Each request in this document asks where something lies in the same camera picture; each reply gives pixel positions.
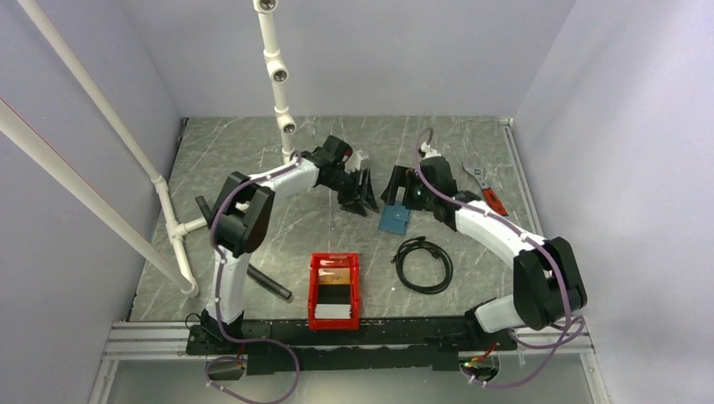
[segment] white wall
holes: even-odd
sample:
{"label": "white wall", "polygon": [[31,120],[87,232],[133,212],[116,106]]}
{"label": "white wall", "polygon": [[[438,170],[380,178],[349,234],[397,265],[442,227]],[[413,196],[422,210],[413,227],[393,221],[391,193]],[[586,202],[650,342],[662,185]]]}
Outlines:
{"label": "white wall", "polygon": [[[179,114],[119,3],[40,4],[168,173]],[[15,1],[0,2],[0,96],[151,235],[151,183]],[[143,260],[3,135],[0,189],[0,402],[87,402]]]}
{"label": "white wall", "polygon": [[[282,1],[290,111],[513,116],[573,1]],[[273,114],[251,0],[121,2],[181,114]]]}
{"label": "white wall", "polygon": [[578,0],[515,116],[616,403],[714,401],[714,4]]}

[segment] white pipe stand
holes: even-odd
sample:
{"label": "white pipe stand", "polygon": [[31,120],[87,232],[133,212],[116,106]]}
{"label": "white pipe stand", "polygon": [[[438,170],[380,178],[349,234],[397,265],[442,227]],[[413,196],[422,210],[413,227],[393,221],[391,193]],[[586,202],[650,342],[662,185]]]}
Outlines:
{"label": "white pipe stand", "polygon": [[112,108],[109,100],[107,100],[101,90],[99,90],[97,84],[94,80],[92,80],[87,70],[84,69],[82,63],[79,59],[77,59],[74,52],[72,52],[72,49],[70,49],[69,45],[61,37],[57,28],[55,28],[50,19],[47,17],[47,14],[45,14],[35,0],[18,0],[18,3],[27,13],[32,22],[35,23],[37,29],[42,33],[47,42],[50,43],[52,49],[55,50],[60,59],[62,59],[82,88],[84,88],[87,95],[92,99],[92,101],[94,101],[99,111],[101,111],[102,115],[106,118],[112,128],[114,128],[117,135],[119,135],[121,140],[126,144],[126,147],[129,148],[131,154],[134,155],[134,158],[136,158],[139,164],[141,164],[141,167],[151,179],[161,202],[163,215],[166,217],[166,232],[169,240],[171,241],[173,251],[176,254],[178,268],[181,274],[190,283],[190,287],[181,287],[181,291],[188,297],[197,296],[199,294],[199,287],[198,284],[196,284],[194,275],[191,273],[191,267],[189,266],[189,261],[186,258],[186,252],[184,250],[184,236],[189,231],[205,226],[205,220],[199,219],[185,225],[176,221],[176,216],[173,213],[173,207],[171,206],[171,199],[168,194],[166,179],[164,179],[161,173],[157,171],[157,169],[149,161],[147,155],[144,154],[144,151],[139,147],[139,144],[136,143],[136,140],[126,128],[124,122],[121,120],[114,108]]}
{"label": "white pipe stand", "polygon": [[0,98],[0,131],[181,290],[198,288],[176,270],[77,171]]}
{"label": "white pipe stand", "polygon": [[268,76],[273,83],[273,98],[275,99],[275,119],[278,122],[280,137],[283,141],[283,162],[290,161],[290,155],[295,151],[292,146],[292,132],[297,126],[295,120],[290,115],[287,97],[285,96],[285,82],[288,80],[288,69],[280,58],[280,48],[278,39],[275,36],[275,24],[273,22],[273,12],[278,7],[278,0],[253,0],[253,8],[258,13],[260,22],[260,32],[263,35],[263,56],[265,66],[268,69]]}

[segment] red wire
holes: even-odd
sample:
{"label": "red wire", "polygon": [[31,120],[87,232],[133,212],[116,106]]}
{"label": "red wire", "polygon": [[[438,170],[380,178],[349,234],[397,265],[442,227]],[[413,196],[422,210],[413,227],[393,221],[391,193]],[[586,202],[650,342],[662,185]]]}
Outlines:
{"label": "red wire", "polygon": [[488,355],[490,355],[491,352],[493,352],[493,350],[494,350],[495,348],[496,348],[496,341],[493,341],[493,342],[491,343],[491,346],[488,347],[488,351],[486,351],[485,354],[480,355],[480,356],[476,356],[475,358],[472,358],[471,360],[476,361],[476,362],[482,362],[482,361],[486,360],[486,358],[488,357]]}

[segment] blue block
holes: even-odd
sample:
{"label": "blue block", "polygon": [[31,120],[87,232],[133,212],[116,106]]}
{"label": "blue block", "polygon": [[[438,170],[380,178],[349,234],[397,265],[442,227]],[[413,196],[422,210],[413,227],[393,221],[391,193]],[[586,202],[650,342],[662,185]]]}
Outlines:
{"label": "blue block", "polygon": [[393,206],[387,205],[384,207],[381,212],[380,224],[377,228],[387,233],[404,236],[407,234],[407,226],[411,217],[412,211],[402,206],[401,202],[395,201]]}

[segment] black handle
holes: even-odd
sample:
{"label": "black handle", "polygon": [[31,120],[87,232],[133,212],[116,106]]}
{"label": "black handle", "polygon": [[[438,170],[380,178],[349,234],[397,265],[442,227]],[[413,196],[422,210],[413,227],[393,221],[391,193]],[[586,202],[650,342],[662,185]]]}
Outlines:
{"label": "black handle", "polygon": [[283,287],[282,284],[275,282],[274,279],[263,274],[251,264],[248,265],[248,276],[268,291],[275,293],[282,300],[289,300],[292,296],[292,292]]}
{"label": "black handle", "polygon": [[213,218],[211,217],[212,214],[210,212],[210,206],[208,205],[208,202],[205,201],[205,198],[203,196],[197,196],[195,200],[206,223],[208,223],[208,226],[210,226],[210,222]]}

